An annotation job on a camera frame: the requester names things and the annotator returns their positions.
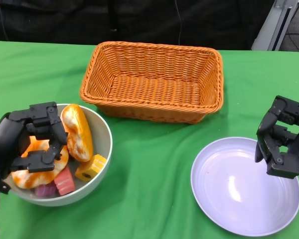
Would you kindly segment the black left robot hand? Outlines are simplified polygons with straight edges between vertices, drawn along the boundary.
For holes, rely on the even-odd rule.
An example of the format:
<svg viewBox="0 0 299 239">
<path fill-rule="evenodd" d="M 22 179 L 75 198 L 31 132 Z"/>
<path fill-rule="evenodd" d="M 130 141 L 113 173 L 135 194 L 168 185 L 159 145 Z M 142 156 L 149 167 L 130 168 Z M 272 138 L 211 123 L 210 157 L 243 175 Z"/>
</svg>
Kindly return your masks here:
<svg viewBox="0 0 299 239">
<path fill-rule="evenodd" d="M 30 137 L 47 139 L 46 151 L 22 154 L 30 146 Z M 67 144 L 67 133 L 58 116 L 56 102 L 31 105 L 28 109 L 6 113 L 0 119 L 0 193 L 7 194 L 10 186 L 4 182 L 11 172 L 30 173 L 52 171 L 61 160 L 61 150 Z"/>
</svg>

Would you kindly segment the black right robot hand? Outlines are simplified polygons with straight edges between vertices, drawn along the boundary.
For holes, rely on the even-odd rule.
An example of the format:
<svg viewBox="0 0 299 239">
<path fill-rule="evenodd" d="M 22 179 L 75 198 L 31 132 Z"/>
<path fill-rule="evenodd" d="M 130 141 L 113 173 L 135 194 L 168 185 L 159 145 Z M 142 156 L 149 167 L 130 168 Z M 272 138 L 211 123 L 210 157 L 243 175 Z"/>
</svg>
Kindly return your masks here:
<svg viewBox="0 0 299 239">
<path fill-rule="evenodd" d="M 255 162 L 265 160 L 268 175 L 299 176 L 299 102 L 276 96 L 256 135 Z"/>
</svg>

